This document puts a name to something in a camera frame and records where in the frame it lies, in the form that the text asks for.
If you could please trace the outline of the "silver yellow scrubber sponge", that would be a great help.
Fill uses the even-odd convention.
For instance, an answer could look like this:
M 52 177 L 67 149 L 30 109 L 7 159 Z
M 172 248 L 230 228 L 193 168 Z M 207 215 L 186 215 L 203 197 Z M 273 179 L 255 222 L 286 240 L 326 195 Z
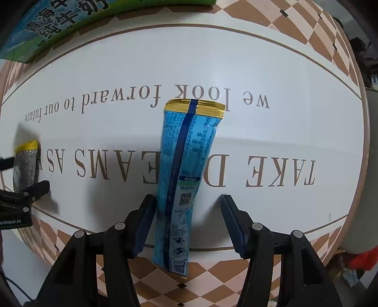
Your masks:
M 39 143 L 37 140 L 24 143 L 15 150 L 13 164 L 14 192 L 19 193 L 36 182 L 38 150 Z

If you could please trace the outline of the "blue snack bag gold top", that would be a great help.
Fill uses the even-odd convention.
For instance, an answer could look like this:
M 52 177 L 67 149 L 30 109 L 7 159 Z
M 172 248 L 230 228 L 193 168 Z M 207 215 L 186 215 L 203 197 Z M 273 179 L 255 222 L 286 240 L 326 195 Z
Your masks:
M 172 99 L 164 107 L 153 262 L 188 275 L 193 203 L 225 105 Z

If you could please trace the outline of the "cardboard milk box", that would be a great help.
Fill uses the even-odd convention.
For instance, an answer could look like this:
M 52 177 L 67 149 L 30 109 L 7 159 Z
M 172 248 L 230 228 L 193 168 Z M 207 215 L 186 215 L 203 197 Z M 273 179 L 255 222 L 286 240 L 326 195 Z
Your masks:
M 214 1 L 35 1 L 10 30 L 1 26 L 1 58 L 30 62 L 79 28 L 122 12 L 175 4 L 212 6 Z

